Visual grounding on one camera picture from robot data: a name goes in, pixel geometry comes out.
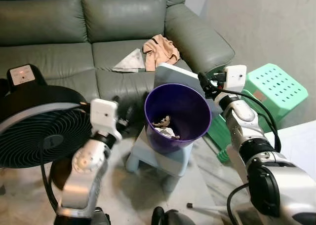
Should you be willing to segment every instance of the black cable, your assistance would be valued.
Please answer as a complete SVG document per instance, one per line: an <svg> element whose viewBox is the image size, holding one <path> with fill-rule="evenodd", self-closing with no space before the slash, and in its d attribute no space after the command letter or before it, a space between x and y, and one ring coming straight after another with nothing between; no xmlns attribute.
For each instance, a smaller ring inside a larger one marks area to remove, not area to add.
<svg viewBox="0 0 316 225"><path fill-rule="evenodd" d="M56 212L58 203L57 203L57 200L56 200L56 198L54 196L54 193L53 193L51 187L49 187L49 184L47 182L46 172L45 172L45 168L44 168L44 160L43 160L44 152L43 152L43 147L42 146L39 148L39 153L40 153L39 154L40 171L41 171L41 177L43 179L45 191L46 191L48 200L49 200L49 202L51 204L51 207L53 208L54 212Z"/></svg>
<svg viewBox="0 0 316 225"><path fill-rule="evenodd" d="M240 95L240 96L243 96L245 98L248 98L252 101L254 101L256 104L258 104L266 113L267 115L269 116L269 119L271 121L271 125L272 125L272 128L275 130L275 135L278 135L277 134L277 126L276 126L276 122L272 116L272 114L269 112L269 110L266 108L265 105L263 105L259 100L255 99L254 97L251 97L247 94L244 94L244 93L240 93L240 92L235 92L235 91L230 91L230 90L226 90L226 89L221 89L221 88L218 88L216 86L214 86L211 82L210 82L211 86L216 89L217 91L219 92L224 92L224 93L230 93L230 94L236 94L236 95ZM280 143L280 140L278 140L278 137L275 137L275 150L277 152L280 152L281 151L281 143Z"/></svg>
<svg viewBox="0 0 316 225"><path fill-rule="evenodd" d="M232 213L232 209L231 209L231 200L232 200L232 197L234 194L236 194L238 191L240 191L241 189L244 189L246 187L249 186L249 183L246 183L246 184L243 184L239 187L237 187L236 189L234 189L228 196L227 198L227 204L226 204L226 207L227 207L227 213L228 213L228 216L229 218L231 219L233 225L238 225L238 223L236 222L234 216L233 216L233 213Z"/></svg>
<svg viewBox="0 0 316 225"><path fill-rule="evenodd" d="M265 119L265 121L267 122L268 126L270 127L271 131L273 132L273 134L275 135L275 139L277 140L277 144L278 145L281 145L281 140L277 134L277 131L273 128L271 122L269 121L269 119L264 115L264 114L261 114L261 113L257 113L258 116L261 116Z"/></svg>

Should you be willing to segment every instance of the sofa armrest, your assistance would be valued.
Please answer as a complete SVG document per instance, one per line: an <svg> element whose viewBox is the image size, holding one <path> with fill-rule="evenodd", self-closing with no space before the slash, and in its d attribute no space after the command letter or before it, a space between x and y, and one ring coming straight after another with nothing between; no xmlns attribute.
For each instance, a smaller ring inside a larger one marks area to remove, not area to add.
<svg viewBox="0 0 316 225"><path fill-rule="evenodd" d="M195 73L224 66L235 55L228 43L184 4L167 8L165 35Z"/></svg>

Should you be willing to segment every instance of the beige cloth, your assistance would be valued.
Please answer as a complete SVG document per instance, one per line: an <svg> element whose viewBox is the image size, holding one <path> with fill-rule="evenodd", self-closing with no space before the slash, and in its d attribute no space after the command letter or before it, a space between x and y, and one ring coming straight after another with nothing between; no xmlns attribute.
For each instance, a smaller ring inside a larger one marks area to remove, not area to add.
<svg viewBox="0 0 316 225"><path fill-rule="evenodd" d="M172 41L161 34L148 40L143 46L143 52L146 54L146 71L155 71L162 62L173 65L180 59L180 53Z"/></svg>

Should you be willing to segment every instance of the trash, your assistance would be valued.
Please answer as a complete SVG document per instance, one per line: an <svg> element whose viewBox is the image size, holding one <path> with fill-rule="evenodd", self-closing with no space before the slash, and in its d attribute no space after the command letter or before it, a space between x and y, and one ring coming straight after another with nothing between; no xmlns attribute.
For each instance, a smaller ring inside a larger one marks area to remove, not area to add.
<svg viewBox="0 0 316 225"><path fill-rule="evenodd" d="M171 117L167 115L164 119L162 119L159 123L152 123L152 125L155 127L155 130L160 132L165 137L168 137L170 139L180 139L179 135L175 135L173 130L168 127L171 121Z"/></svg>

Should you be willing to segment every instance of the sofa backrest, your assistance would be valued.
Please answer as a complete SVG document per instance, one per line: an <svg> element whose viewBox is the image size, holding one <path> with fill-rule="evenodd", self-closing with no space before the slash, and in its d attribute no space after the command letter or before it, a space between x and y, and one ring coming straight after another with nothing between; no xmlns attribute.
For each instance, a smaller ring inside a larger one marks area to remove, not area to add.
<svg viewBox="0 0 316 225"><path fill-rule="evenodd" d="M90 42L163 33L166 0L82 0Z"/></svg>
<svg viewBox="0 0 316 225"><path fill-rule="evenodd" d="M0 46L84 41L80 0L0 0Z"/></svg>
<svg viewBox="0 0 316 225"><path fill-rule="evenodd" d="M0 0L0 46L149 39L184 0Z"/></svg>

